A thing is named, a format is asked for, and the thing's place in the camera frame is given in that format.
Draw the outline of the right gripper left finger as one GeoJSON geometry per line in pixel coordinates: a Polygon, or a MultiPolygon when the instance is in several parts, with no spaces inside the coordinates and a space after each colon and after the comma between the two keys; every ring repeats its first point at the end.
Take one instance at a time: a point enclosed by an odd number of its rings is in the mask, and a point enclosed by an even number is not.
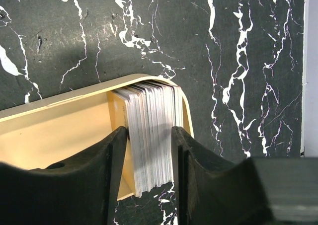
{"type": "Polygon", "coordinates": [[[126,151],[127,129],[44,169],[0,165],[3,225],[110,225],[126,151]]]}

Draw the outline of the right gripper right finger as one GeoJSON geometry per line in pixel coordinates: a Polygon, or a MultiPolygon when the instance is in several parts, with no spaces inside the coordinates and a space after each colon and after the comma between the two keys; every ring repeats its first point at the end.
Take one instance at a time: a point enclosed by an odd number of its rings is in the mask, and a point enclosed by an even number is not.
{"type": "Polygon", "coordinates": [[[171,129],[180,225],[315,225],[318,160],[250,157],[234,164],[171,129]]]}

